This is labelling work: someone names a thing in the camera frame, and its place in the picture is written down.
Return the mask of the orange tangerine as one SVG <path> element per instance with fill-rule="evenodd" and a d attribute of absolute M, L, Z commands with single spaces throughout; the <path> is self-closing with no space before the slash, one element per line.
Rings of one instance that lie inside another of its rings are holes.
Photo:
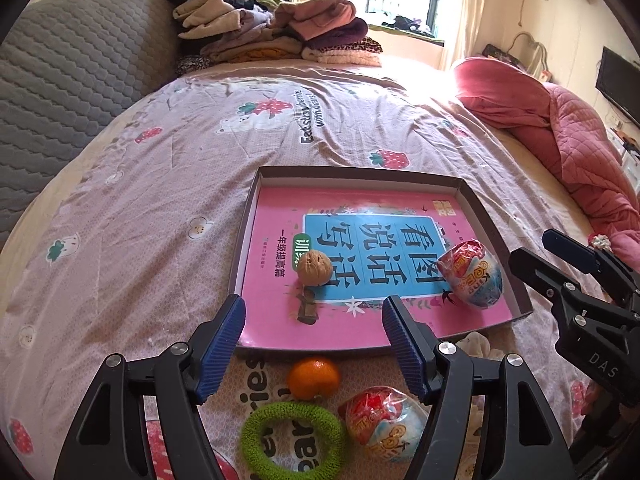
<path fill-rule="evenodd" d="M 286 385 L 298 400 L 326 400 L 340 388 L 341 372 L 329 359 L 305 358 L 291 367 Z"/>

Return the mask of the green knitted hair scrunchie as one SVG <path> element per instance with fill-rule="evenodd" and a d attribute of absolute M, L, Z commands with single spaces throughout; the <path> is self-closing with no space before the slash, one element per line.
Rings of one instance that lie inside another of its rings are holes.
<path fill-rule="evenodd" d="M 262 449 L 262 436 L 274 422 L 306 422 L 326 446 L 324 461 L 306 471 L 292 471 L 273 462 Z M 254 411 L 241 430 L 240 449 L 248 468 L 259 479 L 336 479 L 348 454 L 348 433 L 342 422 L 322 406 L 304 402 L 274 402 Z"/>

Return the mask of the small toys at bedside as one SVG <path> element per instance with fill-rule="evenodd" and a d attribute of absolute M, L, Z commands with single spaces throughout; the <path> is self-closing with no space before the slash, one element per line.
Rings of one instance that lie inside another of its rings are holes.
<path fill-rule="evenodd" d="M 607 252 L 612 250 L 611 241 L 605 234 L 592 233 L 588 237 L 588 246 L 597 250 L 606 250 Z"/>

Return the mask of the surprise egg in tray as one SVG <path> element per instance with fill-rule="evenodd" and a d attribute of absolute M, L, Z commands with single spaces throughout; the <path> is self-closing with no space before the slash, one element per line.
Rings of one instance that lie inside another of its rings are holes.
<path fill-rule="evenodd" d="M 436 261 L 437 269 L 457 300 L 486 309 L 502 296 L 503 278 L 494 255 L 479 240 L 465 240 Z"/>

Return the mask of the brown walnut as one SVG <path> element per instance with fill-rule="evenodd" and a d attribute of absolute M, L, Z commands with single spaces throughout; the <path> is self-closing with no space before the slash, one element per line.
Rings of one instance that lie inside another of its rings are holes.
<path fill-rule="evenodd" d="M 304 286 L 323 286 L 331 279 L 332 273 L 332 262 L 324 252 L 311 249 L 298 260 L 297 275 Z"/>

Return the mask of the pink quilted duvet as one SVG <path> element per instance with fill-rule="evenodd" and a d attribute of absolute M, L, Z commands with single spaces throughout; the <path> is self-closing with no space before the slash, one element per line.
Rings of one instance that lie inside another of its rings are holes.
<path fill-rule="evenodd" d="M 454 66 L 456 96 L 491 127 L 510 132 L 558 180 L 604 235 L 639 269 L 639 199 L 594 108 L 558 84 L 543 84 L 493 58 Z"/>

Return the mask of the black television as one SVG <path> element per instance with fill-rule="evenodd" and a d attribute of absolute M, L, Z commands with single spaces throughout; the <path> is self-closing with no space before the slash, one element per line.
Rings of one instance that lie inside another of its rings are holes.
<path fill-rule="evenodd" d="M 608 47 L 602 49 L 596 88 L 636 126 L 640 120 L 640 70 Z"/>

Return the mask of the grey quilted headboard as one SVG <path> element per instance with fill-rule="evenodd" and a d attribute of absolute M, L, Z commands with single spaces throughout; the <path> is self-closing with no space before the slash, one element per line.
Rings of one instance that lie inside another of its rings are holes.
<path fill-rule="evenodd" d="M 40 0 L 1 45 L 1 236 L 120 113 L 175 77 L 168 0 Z"/>

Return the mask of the pile of folded clothes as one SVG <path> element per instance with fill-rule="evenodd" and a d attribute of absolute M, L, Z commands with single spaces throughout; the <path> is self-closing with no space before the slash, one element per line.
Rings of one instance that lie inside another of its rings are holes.
<path fill-rule="evenodd" d="M 180 26 L 176 72 L 224 63 L 294 60 L 381 65 L 352 0 L 168 0 Z"/>

